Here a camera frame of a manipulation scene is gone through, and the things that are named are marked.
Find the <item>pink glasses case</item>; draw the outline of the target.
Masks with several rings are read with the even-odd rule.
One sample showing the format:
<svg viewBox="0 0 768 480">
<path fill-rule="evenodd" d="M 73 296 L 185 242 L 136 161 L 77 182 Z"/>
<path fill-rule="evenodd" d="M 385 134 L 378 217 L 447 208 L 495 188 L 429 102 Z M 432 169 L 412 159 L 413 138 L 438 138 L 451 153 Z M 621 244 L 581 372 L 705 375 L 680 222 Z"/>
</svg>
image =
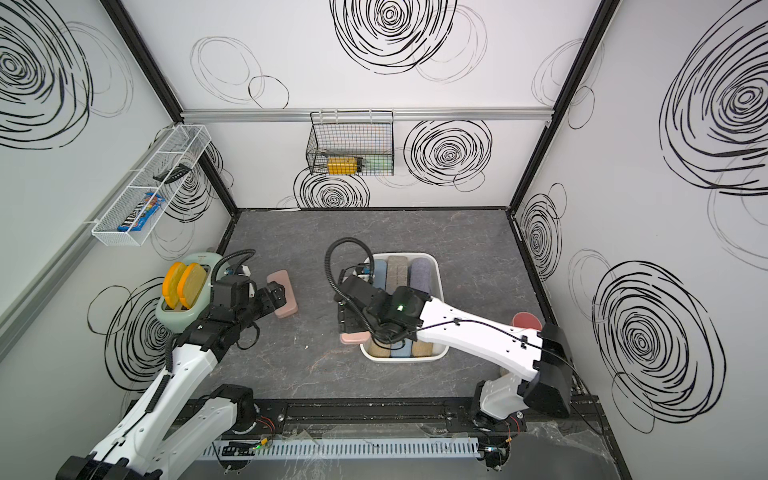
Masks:
<svg viewBox="0 0 768 480">
<path fill-rule="evenodd" d="M 284 301 L 284 304 L 275 310 L 276 317 L 278 319 L 286 319 L 296 314 L 299 307 L 288 272 L 286 270 L 278 270 L 268 275 L 267 280 L 275 282 L 283 288 L 280 299 Z"/>
<path fill-rule="evenodd" d="M 360 345 L 369 341 L 371 334 L 369 332 L 341 333 L 339 338 L 344 345 Z"/>
</svg>

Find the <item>blue glasses case narrow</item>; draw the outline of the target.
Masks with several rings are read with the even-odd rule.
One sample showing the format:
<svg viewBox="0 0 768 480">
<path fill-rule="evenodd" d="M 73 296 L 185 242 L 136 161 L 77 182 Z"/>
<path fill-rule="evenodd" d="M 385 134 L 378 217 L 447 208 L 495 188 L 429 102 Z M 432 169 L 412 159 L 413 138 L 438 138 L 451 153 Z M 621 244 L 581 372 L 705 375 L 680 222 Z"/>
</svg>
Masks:
<svg viewBox="0 0 768 480">
<path fill-rule="evenodd" d="M 386 289 L 387 279 L 387 261 L 384 259 L 374 260 L 373 287 L 377 289 Z"/>
</svg>

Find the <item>beige grey glasses case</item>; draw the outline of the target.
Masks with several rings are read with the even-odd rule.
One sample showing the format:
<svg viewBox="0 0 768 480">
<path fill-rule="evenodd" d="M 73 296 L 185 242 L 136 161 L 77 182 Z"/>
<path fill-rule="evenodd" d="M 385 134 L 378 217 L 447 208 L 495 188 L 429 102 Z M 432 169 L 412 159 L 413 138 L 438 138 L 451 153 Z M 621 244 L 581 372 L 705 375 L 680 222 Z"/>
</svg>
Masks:
<svg viewBox="0 0 768 480">
<path fill-rule="evenodd" d="M 409 260 L 405 256 L 390 255 L 387 258 L 386 291 L 394 294 L 399 287 L 409 285 Z"/>
</svg>

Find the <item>lavender glasses case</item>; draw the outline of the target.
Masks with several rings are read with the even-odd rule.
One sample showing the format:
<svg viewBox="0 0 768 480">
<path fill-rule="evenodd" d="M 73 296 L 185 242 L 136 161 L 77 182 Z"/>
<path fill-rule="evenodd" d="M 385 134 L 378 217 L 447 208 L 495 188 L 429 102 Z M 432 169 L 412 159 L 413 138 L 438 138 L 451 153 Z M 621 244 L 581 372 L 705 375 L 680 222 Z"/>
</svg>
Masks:
<svg viewBox="0 0 768 480">
<path fill-rule="evenodd" d="M 410 264 L 409 286 L 426 294 L 432 293 L 433 270 L 426 258 L 416 258 Z"/>
</svg>

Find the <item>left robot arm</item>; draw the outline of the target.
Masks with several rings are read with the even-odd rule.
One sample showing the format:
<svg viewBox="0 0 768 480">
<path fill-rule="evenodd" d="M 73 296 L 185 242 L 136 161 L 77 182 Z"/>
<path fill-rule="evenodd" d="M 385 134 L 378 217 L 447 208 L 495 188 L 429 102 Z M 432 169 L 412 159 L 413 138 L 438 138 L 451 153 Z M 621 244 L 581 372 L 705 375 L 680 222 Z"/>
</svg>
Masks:
<svg viewBox="0 0 768 480">
<path fill-rule="evenodd" d="M 89 454 L 69 457 L 57 478 L 177 479 L 222 434 L 251 432 L 262 421 L 253 391 L 233 384 L 198 399 L 180 427 L 174 422 L 241 334 L 286 303 L 278 282 L 256 288 L 236 277 L 213 286 L 209 305 L 173 339 L 152 384 Z"/>
</svg>

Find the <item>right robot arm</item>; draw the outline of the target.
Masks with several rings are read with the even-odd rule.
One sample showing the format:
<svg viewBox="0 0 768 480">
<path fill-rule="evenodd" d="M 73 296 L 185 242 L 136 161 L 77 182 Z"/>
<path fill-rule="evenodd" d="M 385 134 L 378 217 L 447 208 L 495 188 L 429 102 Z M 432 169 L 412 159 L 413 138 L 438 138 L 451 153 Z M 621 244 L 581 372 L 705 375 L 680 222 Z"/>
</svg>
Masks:
<svg viewBox="0 0 768 480">
<path fill-rule="evenodd" d="M 332 279 L 330 285 L 334 300 L 382 346 L 397 349 L 406 340 L 441 344 L 504 369 L 502 377 L 479 384 L 476 397 L 481 415 L 501 421 L 532 409 L 553 418 L 570 416 L 572 354 L 559 326 L 514 327 L 410 287 L 401 286 L 389 294 L 354 275 L 342 283 Z"/>
</svg>

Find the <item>white plastic storage box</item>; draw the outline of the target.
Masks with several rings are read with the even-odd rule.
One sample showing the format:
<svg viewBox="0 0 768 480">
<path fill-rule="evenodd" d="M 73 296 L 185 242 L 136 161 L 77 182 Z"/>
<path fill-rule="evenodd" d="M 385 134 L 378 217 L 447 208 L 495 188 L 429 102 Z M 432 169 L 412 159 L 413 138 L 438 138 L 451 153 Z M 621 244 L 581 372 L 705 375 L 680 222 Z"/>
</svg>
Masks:
<svg viewBox="0 0 768 480">
<path fill-rule="evenodd" d="M 416 259 L 416 258 L 426 258 L 426 259 L 428 259 L 431 262 L 431 264 L 432 264 L 432 270 L 433 270 L 432 293 L 431 293 L 431 295 L 433 297 L 435 297 L 435 298 L 440 299 L 440 300 L 444 299 L 443 286 L 442 286 L 442 280 L 441 280 L 439 265 L 438 265 L 437 260 L 432 255 L 429 255 L 427 253 L 416 253 L 416 252 L 410 252 L 410 253 L 405 253 L 405 252 L 400 252 L 400 253 L 375 253 L 374 254 L 374 260 L 375 259 L 384 259 L 384 260 L 387 261 L 387 258 L 390 255 L 400 255 L 400 256 L 407 257 L 408 260 L 409 260 L 409 270 L 410 270 L 410 264 L 411 264 L 411 262 L 414 259 Z M 372 358 L 368 354 L 368 352 L 366 350 L 367 344 L 369 342 L 373 342 L 373 340 L 370 339 L 365 344 L 361 344 L 360 345 L 360 350 L 361 350 L 363 355 L 368 360 L 371 360 L 373 362 L 378 362 L 378 363 L 425 363 L 425 362 L 433 362 L 433 361 L 437 361 L 437 360 L 440 360 L 443 357 L 445 357 L 447 355 L 448 351 L 449 351 L 449 347 L 448 346 L 442 345 L 442 344 L 433 343 L 434 344 L 434 350 L 433 350 L 433 355 L 431 357 L 426 357 L 426 358 L 414 358 L 414 357 L 411 357 L 411 358 L 391 358 L 391 357 L 389 357 L 389 358 Z"/>
</svg>

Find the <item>orange toast slice right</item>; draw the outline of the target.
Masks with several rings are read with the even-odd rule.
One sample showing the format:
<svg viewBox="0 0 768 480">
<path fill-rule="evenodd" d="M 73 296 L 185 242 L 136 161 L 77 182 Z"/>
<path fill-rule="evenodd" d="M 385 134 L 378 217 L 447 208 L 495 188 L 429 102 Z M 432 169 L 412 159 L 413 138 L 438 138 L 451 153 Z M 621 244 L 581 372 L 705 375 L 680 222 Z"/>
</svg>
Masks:
<svg viewBox="0 0 768 480">
<path fill-rule="evenodd" d="M 178 285 L 179 301 L 183 308 L 191 309 L 194 306 L 205 285 L 206 278 L 207 272 L 203 266 L 198 263 L 187 265 Z"/>
</svg>

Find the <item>orange toast slice left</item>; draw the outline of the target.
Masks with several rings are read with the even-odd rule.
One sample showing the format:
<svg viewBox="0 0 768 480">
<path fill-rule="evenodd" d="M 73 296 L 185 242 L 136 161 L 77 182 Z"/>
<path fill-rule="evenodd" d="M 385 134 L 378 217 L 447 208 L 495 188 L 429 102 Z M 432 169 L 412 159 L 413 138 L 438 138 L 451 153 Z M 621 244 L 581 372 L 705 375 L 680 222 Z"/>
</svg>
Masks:
<svg viewBox="0 0 768 480">
<path fill-rule="evenodd" d="M 162 295 L 167 309 L 173 310 L 179 303 L 178 285 L 186 268 L 186 264 L 175 262 L 170 266 L 164 277 Z"/>
</svg>

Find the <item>yellow item in basket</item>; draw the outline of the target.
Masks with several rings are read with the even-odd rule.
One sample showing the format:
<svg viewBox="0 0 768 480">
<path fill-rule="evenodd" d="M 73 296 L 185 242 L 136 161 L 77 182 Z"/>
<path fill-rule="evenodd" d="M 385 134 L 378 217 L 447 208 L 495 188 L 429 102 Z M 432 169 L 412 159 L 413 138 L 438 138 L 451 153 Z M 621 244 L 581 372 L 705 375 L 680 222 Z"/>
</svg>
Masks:
<svg viewBox="0 0 768 480">
<path fill-rule="evenodd" d="M 329 175 L 355 175 L 361 169 L 361 160 L 357 157 L 332 156 L 326 162 L 326 169 Z"/>
</svg>

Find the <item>green item in basket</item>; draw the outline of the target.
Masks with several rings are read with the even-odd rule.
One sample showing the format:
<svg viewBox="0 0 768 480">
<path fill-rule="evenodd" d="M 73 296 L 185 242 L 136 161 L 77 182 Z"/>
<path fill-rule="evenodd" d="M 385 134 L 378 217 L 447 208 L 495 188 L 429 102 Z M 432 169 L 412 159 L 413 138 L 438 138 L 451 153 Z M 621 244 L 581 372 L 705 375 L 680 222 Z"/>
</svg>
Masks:
<svg viewBox="0 0 768 480">
<path fill-rule="evenodd" d="M 362 156 L 361 174 L 366 176 L 391 176 L 394 160 L 389 154 L 365 154 Z"/>
</svg>

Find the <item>blue snack packet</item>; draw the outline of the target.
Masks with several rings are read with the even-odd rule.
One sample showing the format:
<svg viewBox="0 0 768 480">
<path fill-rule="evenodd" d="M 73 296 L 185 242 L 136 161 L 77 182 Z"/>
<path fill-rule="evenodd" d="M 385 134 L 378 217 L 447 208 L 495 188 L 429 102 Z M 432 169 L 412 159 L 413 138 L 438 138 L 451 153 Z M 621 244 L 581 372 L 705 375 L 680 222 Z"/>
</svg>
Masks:
<svg viewBox="0 0 768 480">
<path fill-rule="evenodd" d="M 118 232 L 141 231 L 148 220 L 162 207 L 165 198 L 158 193 L 146 192 L 130 214 L 117 227 Z"/>
</svg>

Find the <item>black remote on shelf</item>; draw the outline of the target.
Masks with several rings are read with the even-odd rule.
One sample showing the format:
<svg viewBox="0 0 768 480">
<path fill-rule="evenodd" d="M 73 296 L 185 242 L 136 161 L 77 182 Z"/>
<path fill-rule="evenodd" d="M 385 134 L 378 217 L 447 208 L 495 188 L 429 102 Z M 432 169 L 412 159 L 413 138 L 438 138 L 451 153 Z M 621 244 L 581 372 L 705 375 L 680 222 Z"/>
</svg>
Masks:
<svg viewBox="0 0 768 480">
<path fill-rule="evenodd" d="M 155 174 L 153 179 L 160 184 L 172 184 L 184 178 L 191 170 L 192 168 L 186 164 L 178 164 L 173 168 Z"/>
</svg>

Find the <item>pink cup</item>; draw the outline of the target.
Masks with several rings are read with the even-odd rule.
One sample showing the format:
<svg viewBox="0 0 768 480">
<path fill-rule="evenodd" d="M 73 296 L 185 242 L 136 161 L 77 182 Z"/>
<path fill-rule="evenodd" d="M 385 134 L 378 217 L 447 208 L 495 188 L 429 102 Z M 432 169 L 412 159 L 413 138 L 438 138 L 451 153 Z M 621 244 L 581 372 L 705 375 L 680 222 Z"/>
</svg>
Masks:
<svg viewBox="0 0 768 480">
<path fill-rule="evenodd" d="M 530 312 L 519 312 L 512 320 L 512 326 L 521 329 L 532 329 L 541 331 L 543 329 L 542 322 L 538 317 Z"/>
</svg>

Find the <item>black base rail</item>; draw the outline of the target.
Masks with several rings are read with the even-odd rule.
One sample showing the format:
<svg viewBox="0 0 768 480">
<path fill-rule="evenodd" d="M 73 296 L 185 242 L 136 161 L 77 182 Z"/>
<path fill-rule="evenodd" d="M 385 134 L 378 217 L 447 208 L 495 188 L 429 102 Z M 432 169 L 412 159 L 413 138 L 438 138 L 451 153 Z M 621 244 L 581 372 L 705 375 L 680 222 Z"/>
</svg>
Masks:
<svg viewBox="0 0 768 480">
<path fill-rule="evenodd" d="M 501 436 L 525 432 L 551 418 L 533 410 L 513 413 L 504 420 L 483 419 L 470 397 L 415 397 L 374 399 L 257 399 L 257 420 L 248 433 L 230 429 L 224 439 L 257 439 L 288 435 L 301 427 L 421 425 L 437 435 L 481 433 Z"/>
</svg>

